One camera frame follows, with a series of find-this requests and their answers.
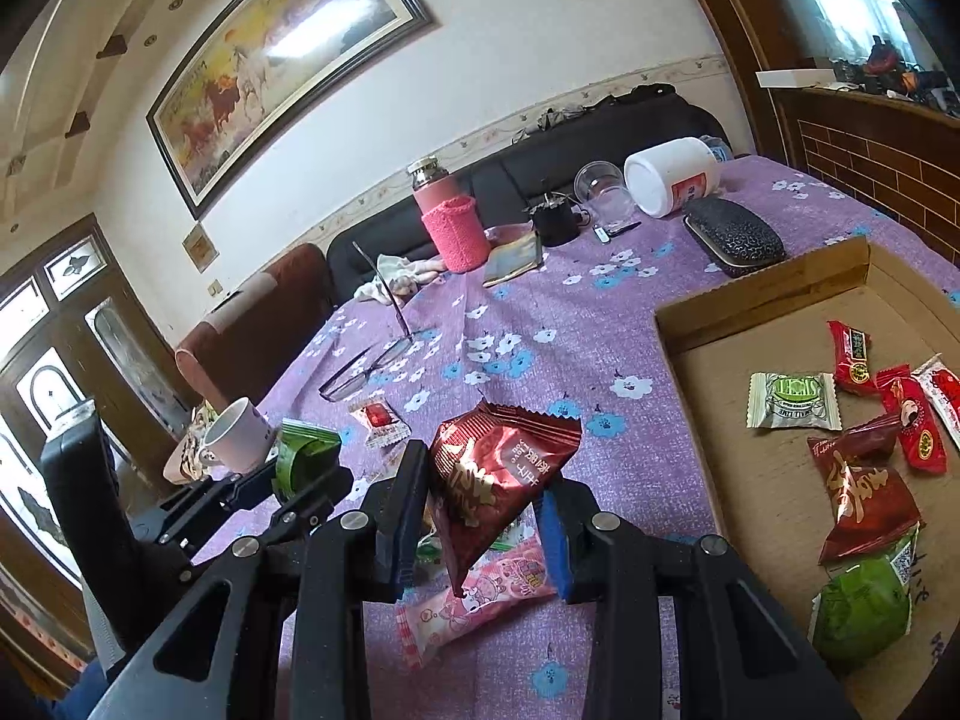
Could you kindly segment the clear glass cup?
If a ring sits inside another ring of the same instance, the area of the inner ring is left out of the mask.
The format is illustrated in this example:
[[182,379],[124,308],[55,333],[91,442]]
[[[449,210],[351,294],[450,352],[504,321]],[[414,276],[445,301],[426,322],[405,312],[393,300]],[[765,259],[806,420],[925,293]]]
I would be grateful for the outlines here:
[[601,226],[626,223],[636,210],[620,169],[608,161],[590,161],[573,181],[574,197]]

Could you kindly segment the red white snack packet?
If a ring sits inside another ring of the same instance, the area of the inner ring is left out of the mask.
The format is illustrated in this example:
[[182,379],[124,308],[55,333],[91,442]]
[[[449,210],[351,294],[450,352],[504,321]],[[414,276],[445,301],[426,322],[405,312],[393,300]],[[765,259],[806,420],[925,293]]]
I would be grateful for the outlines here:
[[913,377],[923,388],[953,444],[960,449],[960,377],[944,364],[940,353],[916,367]]

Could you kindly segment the pink cartoon snack packet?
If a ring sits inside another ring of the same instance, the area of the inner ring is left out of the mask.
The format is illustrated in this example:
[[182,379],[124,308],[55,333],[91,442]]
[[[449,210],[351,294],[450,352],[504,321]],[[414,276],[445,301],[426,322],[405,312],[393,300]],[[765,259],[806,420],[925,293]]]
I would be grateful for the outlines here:
[[511,610],[521,601],[555,595],[542,544],[533,536],[482,567],[470,569],[462,595],[451,589],[418,603],[398,603],[398,639],[410,670],[421,670],[439,649]]

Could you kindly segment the pale green white packet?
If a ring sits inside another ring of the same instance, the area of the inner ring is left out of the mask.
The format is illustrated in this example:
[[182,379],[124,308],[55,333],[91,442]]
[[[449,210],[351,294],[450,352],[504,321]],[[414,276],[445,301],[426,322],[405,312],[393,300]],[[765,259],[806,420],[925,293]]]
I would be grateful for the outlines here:
[[771,429],[843,429],[835,378],[818,374],[754,372],[748,382],[745,426],[757,431]]

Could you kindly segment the small notebook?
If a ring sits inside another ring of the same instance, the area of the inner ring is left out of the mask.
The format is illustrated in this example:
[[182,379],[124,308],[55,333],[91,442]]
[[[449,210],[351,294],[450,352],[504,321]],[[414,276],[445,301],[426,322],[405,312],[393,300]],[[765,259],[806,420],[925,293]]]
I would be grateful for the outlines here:
[[539,234],[524,232],[514,241],[503,242],[493,247],[483,270],[483,286],[493,288],[498,284],[537,270],[544,265],[544,251]]

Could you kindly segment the black rimmed eyeglasses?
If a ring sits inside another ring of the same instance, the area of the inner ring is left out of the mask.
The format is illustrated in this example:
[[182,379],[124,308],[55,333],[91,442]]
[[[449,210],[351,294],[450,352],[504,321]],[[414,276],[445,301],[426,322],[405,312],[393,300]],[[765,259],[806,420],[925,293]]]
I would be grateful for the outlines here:
[[353,241],[352,246],[373,267],[374,284],[379,288],[379,294],[387,299],[394,323],[387,325],[381,322],[381,327],[376,327],[376,322],[368,319],[363,332],[355,333],[358,351],[320,384],[320,398],[327,403],[340,403],[361,394],[368,387],[373,374],[389,369],[415,341],[415,333],[405,317],[400,298],[395,294],[391,273],[379,265],[358,242]]

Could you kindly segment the green foil snack bag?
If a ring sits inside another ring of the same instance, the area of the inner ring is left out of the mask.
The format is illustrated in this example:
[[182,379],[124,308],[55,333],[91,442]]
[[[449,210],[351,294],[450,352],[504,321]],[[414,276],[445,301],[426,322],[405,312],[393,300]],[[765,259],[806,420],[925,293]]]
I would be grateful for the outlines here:
[[815,595],[809,640],[828,665],[857,667],[910,633],[919,532],[913,525],[895,546],[835,572]]

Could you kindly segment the clear green-edged cookie packet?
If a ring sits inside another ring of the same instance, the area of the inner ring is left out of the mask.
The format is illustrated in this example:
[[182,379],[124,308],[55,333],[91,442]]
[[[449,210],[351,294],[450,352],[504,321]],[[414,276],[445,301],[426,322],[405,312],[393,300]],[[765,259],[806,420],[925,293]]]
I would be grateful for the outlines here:
[[416,562],[423,566],[439,566],[443,562],[443,540],[436,530],[418,540],[415,555]]

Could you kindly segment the small white red packet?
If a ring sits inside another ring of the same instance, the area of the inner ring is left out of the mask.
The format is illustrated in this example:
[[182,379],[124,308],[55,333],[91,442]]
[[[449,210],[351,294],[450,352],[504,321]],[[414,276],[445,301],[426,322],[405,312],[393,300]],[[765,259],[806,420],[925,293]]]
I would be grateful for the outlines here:
[[366,431],[364,445],[371,450],[386,449],[410,435],[410,427],[382,397],[365,398],[350,406],[350,415]]

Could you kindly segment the white crumpled cloth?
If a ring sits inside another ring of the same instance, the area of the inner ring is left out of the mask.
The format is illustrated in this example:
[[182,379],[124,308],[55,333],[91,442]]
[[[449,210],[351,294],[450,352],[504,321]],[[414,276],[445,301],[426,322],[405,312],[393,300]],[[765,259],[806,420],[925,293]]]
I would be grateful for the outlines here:
[[374,277],[360,284],[353,298],[381,305],[404,305],[421,288],[438,280],[446,271],[448,269],[441,257],[409,260],[400,255],[381,254],[376,260]]

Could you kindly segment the dark red foil snack bag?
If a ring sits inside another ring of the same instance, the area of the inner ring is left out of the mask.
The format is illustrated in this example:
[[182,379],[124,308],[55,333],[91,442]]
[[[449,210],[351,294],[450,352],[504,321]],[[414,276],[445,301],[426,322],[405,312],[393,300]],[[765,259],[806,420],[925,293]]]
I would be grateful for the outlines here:
[[454,596],[523,510],[578,452],[576,418],[482,400],[441,422],[430,445],[431,518]]

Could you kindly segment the small red candy packet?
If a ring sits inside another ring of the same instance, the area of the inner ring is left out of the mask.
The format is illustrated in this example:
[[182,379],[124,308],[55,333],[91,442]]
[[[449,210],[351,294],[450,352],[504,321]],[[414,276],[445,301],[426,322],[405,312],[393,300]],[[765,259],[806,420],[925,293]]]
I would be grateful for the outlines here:
[[859,328],[839,320],[828,320],[835,348],[835,383],[841,390],[858,397],[877,394],[877,385],[869,367],[871,337]]

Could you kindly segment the black leather sofa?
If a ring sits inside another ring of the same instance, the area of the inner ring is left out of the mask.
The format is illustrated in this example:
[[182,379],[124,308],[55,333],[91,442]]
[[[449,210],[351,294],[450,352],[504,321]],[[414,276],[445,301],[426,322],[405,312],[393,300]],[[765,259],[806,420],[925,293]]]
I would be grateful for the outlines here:
[[[516,145],[490,154],[454,172],[462,192],[477,200],[483,226],[523,223],[527,210],[548,192],[573,187],[579,169],[590,161],[622,164],[626,156],[675,138],[727,137],[718,119],[689,103],[670,85],[641,85],[623,96],[608,96],[573,121],[539,130]],[[340,232],[325,258],[335,300],[352,299],[373,269],[364,255],[402,255],[426,259],[436,254],[421,224],[412,195]]]

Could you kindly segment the framed horse painting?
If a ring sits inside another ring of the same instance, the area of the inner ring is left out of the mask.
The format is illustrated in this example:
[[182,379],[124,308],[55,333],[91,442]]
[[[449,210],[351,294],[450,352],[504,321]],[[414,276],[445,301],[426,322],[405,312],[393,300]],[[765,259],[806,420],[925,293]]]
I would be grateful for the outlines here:
[[190,216],[324,94],[432,22],[423,0],[231,0],[146,114]]

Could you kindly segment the black textured glasses case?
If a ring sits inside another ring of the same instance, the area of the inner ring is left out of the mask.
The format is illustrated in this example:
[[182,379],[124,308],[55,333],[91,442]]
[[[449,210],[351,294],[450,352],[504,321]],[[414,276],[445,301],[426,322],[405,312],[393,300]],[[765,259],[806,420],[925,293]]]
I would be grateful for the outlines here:
[[683,226],[708,259],[728,277],[740,278],[788,258],[776,231],[760,216],[719,197],[692,200]]

